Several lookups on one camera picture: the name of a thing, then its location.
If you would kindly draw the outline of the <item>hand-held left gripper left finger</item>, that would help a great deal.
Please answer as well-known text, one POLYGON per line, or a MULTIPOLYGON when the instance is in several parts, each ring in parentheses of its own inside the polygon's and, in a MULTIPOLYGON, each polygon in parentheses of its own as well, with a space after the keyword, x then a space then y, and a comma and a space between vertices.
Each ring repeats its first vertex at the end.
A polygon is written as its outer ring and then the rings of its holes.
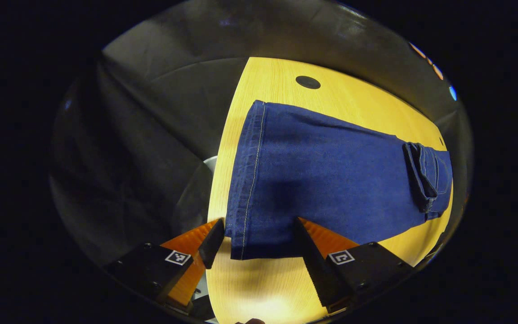
POLYGON ((165 307, 189 314, 193 296, 224 239, 221 219, 165 243, 143 243, 106 266, 119 283, 165 307))

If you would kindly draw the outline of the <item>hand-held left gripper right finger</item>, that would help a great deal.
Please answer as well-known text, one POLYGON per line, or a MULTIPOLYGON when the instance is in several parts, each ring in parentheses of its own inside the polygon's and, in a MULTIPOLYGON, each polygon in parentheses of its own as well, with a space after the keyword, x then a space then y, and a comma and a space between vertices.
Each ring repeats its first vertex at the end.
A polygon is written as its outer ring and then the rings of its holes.
POLYGON ((415 273, 378 242, 358 244, 302 217, 294 219, 293 232, 319 301, 330 314, 359 308, 415 273))

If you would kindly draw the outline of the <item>blue jeans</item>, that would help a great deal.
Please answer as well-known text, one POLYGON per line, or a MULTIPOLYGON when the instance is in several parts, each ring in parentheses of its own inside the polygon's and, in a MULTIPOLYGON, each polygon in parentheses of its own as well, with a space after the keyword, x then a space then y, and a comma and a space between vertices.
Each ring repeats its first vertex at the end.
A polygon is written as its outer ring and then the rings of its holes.
POLYGON ((296 217, 358 244, 392 238, 446 211, 452 177, 447 151, 256 100, 232 171, 231 258, 300 256, 296 217))

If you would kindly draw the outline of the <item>black backdrop cloth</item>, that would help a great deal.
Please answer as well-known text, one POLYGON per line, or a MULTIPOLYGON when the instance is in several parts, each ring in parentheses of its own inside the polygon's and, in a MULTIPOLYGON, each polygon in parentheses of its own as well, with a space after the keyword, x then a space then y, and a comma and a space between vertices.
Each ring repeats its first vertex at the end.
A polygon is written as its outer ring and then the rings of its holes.
POLYGON ((60 217, 95 264, 207 219, 211 172, 250 57, 359 77, 432 121, 450 151, 446 244, 473 182, 473 134, 450 82, 394 31, 337 0, 187 0, 114 39, 66 94, 50 182, 60 217))

